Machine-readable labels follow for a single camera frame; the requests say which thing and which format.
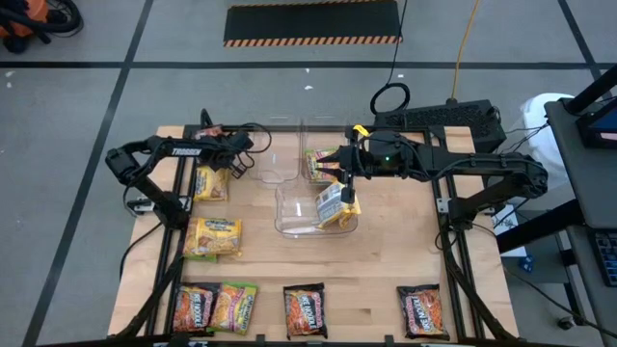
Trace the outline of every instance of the black and orange striped mat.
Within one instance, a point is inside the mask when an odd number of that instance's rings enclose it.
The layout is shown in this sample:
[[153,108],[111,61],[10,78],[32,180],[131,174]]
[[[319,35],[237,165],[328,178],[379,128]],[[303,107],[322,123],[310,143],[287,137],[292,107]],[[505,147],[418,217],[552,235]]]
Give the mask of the black and orange striped mat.
[[228,9],[224,45],[396,43],[398,26],[394,0],[241,5]]

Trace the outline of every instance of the snack bag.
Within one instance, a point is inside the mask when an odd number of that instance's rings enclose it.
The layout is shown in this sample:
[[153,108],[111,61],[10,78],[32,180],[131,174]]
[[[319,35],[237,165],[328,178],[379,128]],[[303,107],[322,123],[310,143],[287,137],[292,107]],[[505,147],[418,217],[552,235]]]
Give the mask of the snack bag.
[[221,218],[191,218],[184,240],[184,256],[216,259],[216,254],[240,255],[242,221]]
[[223,134],[223,126],[222,125],[212,125],[205,129],[200,129],[193,134],[193,138],[195,140],[199,140],[205,136],[218,136]]
[[305,156],[307,157],[308,176],[312,182],[332,182],[336,178],[331,174],[322,173],[317,171],[317,168],[329,168],[338,169],[338,163],[317,163],[317,159],[321,159],[336,152],[337,148],[325,148],[325,149],[305,149]]
[[399,301],[403,308],[408,338],[429,337],[449,340],[443,327],[440,286],[398,286]]
[[354,203],[345,203],[340,200],[340,191],[343,187],[342,183],[334,182],[319,193],[317,199],[315,199],[317,215],[319,216],[318,227],[325,227],[336,220],[338,220],[340,227],[347,227],[352,216],[362,213],[358,197],[355,198]]
[[320,334],[328,338],[324,314],[324,283],[292,285],[282,289],[285,298],[287,339],[292,335]]
[[195,181],[195,201],[216,201],[228,199],[229,170],[216,172],[210,167],[197,167]]
[[208,329],[212,332],[246,334],[256,294],[255,284],[223,282]]
[[177,290],[174,332],[204,332],[208,326],[220,283],[187,283]]

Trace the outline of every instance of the wooden board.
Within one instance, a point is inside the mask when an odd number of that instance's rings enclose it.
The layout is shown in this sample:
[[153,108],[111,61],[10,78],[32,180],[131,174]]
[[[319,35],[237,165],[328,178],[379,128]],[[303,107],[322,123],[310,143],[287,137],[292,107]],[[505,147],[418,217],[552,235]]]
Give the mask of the wooden board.
[[[158,134],[179,137],[181,133],[182,127],[170,126],[161,127]],[[446,128],[446,135],[450,150],[473,151],[468,128]],[[289,136],[278,139],[276,133],[273,136],[275,143],[279,140],[278,144],[293,139]],[[408,137],[423,142],[418,134]],[[330,146],[340,142],[340,136],[311,133],[303,141],[316,147]],[[277,148],[288,155],[299,153],[292,144]],[[174,173],[175,160],[165,159],[150,177],[171,189]],[[455,177],[455,181],[461,197],[482,189],[480,177]],[[385,334],[392,334],[396,341],[409,341],[405,338],[395,287],[427,283],[441,285],[444,325],[452,340],[456,339],[443,256],[434,246],[438,226],[431,184],[410,179],[358,178],[356,189],[362,206],[359,226],[343,238],[282,237],[274,228],[275,190],[248,175],[230,182],[228,203],[195,204],[194,216],[243,220],[242,255],[221,256],[218,264],[187,261],[182,279],[241,280],[259,285],[248,334],[217,333],[215,339],[255,340],[257,334],[265,334],[267,340],[286,340],[282,287],[320,281],[326,284],[325,311],[330,341],[378,342],[384,340]],[[476,222],[491,227],[487,217],[478,217]],[[151,216],[140,218],[133,239],[155,224]],[[151,291],[161,240],[162,232],[151,236],[127,258],[110,334],[128,323]],[[483,231],[470,230],[468,245],[478,294],[503,326],[517,334],[495,238]],[[473,335],[469,304],[464,294],[461,298],[466,330],[468,335]],[[165,295],[161,301],[158,333],[162,333],[167,299]]]

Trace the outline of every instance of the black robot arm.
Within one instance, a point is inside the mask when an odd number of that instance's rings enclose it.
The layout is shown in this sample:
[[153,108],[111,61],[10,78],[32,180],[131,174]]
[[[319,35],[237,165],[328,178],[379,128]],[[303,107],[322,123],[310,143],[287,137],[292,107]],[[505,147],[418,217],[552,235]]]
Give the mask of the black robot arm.
[[[165,157],[195,157],[214,171],[231,169],[231,174],[239,178],[247,167],[241,163],[234,164],[234,160],[251,147],[253,142],[245,131],[231,135],[202,136],[198,140],[152,136],[144,141],[110,149],[105,163],[122,185],[137,188],[153,202],[153,211],[163,225],[182,228],[189,216],[178,196],[164,192],[148,178],[156,164]],[[148,154],[149,158],[141,165],[134,153]]]
[[361,139],[347,128],[348,146],[341,146],[320,163],[338,163],[339,169],[317,170],[332,174],[345,184],[341,199],[353,202],[354,177],[401,177],[421,182],[447,174],[494,175],[503,179],[469,198],[449,200],[443,207],[455,227],[470,228],[475,215],[514,197],[538,198],[547,192],[548,174],[528,155],[520,153],[452,153],[443,147],[411,141],[394,131],[379,130]]

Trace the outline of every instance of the transparent container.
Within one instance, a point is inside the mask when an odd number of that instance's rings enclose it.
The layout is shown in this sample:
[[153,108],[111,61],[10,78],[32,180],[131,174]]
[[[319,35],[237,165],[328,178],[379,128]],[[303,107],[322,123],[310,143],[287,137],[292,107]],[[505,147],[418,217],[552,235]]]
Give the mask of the transparent container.
[[[272,144],[262,153],[251,154],[255,165],[249,170],[249,177],[264,183],[262,186],[274,189],[276,185],[299,175],[301,122],[297,118],[273,116],[264,126],[271,129]],[[268,134],[258,127],[251,132],[251,140],[254,142],[251,150],[266,148],[270,141]]]
[[328,182],[314,182],[310,179],[308,149],[328,149],[346,146],[345,126],[349,121],[345,117],[315,116],[305,118],[301,132],[301,166],[300,172],[308,184],[329,185]]
[[277,187],[277,218],[275,228],[283,236],[340,237],[346,236],[358,227],[358,216],[352,216],[345,227],[338,221],[319,228],[319,216],[315,198],[328,185],[310,184],[303,177],[287,181]]

